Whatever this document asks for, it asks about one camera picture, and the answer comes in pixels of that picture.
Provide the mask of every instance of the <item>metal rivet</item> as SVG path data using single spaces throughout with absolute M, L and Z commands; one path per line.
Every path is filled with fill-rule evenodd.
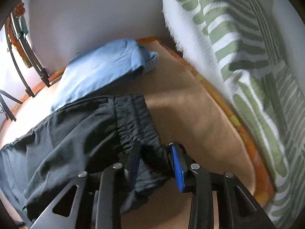
M 81 171 L 77 176 L 78 177 L 86 177 L 88 175 L 87 171 Z
M 114 168 L 114 169 L 120 169 L 122 167 L 123 167 L 123 165 L 121 163 L 115 163 L 114 165 L 112 165 L 112 168 Z
M 199 164 L 191 164 L 191 169 L 199 169 L 200 165 Z
M 227 172 L 225 173 L 225 175 L 226 175 L 227 178 L 232 178 L 232 177 L 234 177 L 234 173 L 231 172 L 231 171 L 227 171 Z

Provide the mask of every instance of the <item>tan surface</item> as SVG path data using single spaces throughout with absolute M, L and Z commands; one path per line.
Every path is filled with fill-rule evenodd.
M 158 42 L 147 45 L 160 54 L 158 67 L 144 78 L 117 87 L 114 94 L 143 93 L 161 141 L 181 142 L 187 152 L 209 171 L 233 171 L 251 193 L 254 169 L 238 133 L 223 111 L 198 81 Z M 0 146 L 25 134 L 46 115 L 56 84 L 42 89 L 19 109 L 17 122 L 7 122 L 0 132 Z M 123 229 L 187 228 L 190 194 L 181 194 L 174 180 L 157 190 L 149 203 L 122 217 Z

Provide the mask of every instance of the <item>striped blanket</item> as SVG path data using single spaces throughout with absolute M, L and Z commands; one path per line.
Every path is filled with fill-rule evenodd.
M 276 188 L 264 209 L 289 228 L 305 205 L 305 98 L 259 0 L 163 0 L 163 9 L 177 49 L 251 132 Z

